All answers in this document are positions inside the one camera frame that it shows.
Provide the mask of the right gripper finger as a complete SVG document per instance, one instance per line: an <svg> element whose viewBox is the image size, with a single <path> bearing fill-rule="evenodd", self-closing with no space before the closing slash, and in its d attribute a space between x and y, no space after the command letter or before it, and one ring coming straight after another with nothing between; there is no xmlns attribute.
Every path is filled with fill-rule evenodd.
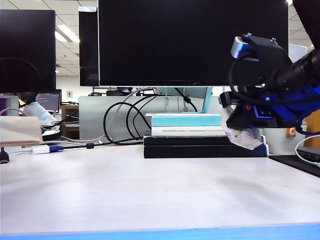
<svg viewBox="0 0 320 240"><path fill-rule="evenodd" d="M256 114L253 105L238 104L226 121L226 125L231 129L253 128L255 120Z"/></svg>

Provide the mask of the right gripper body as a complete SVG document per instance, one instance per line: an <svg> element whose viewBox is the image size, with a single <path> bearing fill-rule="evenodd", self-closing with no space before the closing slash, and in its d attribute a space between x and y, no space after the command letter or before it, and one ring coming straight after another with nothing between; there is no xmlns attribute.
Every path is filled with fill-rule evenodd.
<svg viewBox="0 0 320 240"><path fill-rule="evenodd" d="M272 101L302 100L302 103L289 105L260 105L239 99L231 91L220 94L219 103L224 109L236 107L238 104L253 105L256 128L291 128L312 112L320 109L320 100L305 102L306 98L320 96L319 87L286 88L279 91L262 91L261 87L241 85L239 92L251 99Z"/></svg>

